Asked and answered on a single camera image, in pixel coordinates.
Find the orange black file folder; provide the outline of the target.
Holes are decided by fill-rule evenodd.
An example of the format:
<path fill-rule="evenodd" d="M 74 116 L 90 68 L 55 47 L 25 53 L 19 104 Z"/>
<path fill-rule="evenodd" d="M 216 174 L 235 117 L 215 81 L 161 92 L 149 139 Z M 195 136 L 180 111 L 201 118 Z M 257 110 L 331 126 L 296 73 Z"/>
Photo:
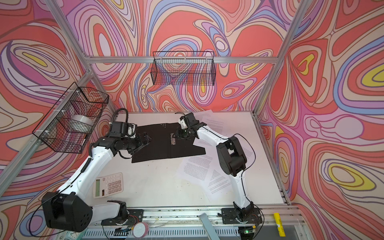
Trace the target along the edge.
<path fill-rule="evenodd" d="M 146 133 L 151 142 L 134 154 L 132 163 L 205 155 L 205 148 L 194 145 L 193 140 L 174 138 L 178 123 L 139 126 L 138 134 Z"/>

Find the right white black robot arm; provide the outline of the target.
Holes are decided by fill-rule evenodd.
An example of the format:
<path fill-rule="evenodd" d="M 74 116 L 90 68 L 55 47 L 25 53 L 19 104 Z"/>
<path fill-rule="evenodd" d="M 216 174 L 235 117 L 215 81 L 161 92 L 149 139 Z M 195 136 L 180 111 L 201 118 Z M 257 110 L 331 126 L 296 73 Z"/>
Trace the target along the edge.
<path fill-rule="evenodd" d="M 235 217 L 244 222 L 254 210 L 254 203 L 248 198 L 245 176 L 247 157 L 237 137 L 225 137 L 203 122 L 198 120 L 189 123 L 187 119 L 179 120 L 179 128 L 176 137 L 188 140 L 198 138 L 216 147 L 219 164 L 225 174 L 230 176 L 231 185 L 235 194 Z"/>

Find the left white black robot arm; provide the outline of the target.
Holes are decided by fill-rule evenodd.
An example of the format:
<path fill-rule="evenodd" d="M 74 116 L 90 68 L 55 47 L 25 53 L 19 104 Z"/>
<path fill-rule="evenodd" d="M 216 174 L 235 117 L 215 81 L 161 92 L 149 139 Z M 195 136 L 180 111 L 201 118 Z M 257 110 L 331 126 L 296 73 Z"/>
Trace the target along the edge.
<path fill-rule="evenodd" d="M 43 196 L 42 208 L 48 228 L 80 233 L 90 224 L 103 220 L 124 223 L 129 218 L 127 205 L 122 201 L 107 201 L 89 206 L 86 197 L 103 168 L 120 151 L 134 155 L 151 142 L 147 134 L 135 137 L 101 137 L 92 144 L 89 156 L 75 173 L 56 192 Z"/>

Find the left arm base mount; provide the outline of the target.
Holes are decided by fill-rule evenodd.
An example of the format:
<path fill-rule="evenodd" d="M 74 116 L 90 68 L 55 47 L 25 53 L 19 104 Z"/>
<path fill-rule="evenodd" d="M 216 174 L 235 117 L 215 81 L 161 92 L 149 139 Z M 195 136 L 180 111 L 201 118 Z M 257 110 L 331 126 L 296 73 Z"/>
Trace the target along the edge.
<path fill-rule="evenodd" d="M 115 217 L 113 219 L 102 220 L 102 226 L 134 226 L 142 222 L 144 215 L 143 209 L 128 209 L 127 214 Z"/>

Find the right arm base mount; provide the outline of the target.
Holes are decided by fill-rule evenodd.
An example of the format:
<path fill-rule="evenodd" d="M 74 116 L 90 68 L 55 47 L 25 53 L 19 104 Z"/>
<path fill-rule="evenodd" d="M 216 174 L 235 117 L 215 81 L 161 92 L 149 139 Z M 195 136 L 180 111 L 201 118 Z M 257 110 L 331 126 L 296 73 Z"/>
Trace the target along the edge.
<path fill-rule="evenodd" d="M 257 208 L 254 208 L 243 220 L 238 218 L 234 208 L 222 208 L 221 212 L 217 213 L 217 215 L 222 218 L 223 224 L 225 225 L 252 224 L 258 226 L 263 223 L 263 216 Z"/>

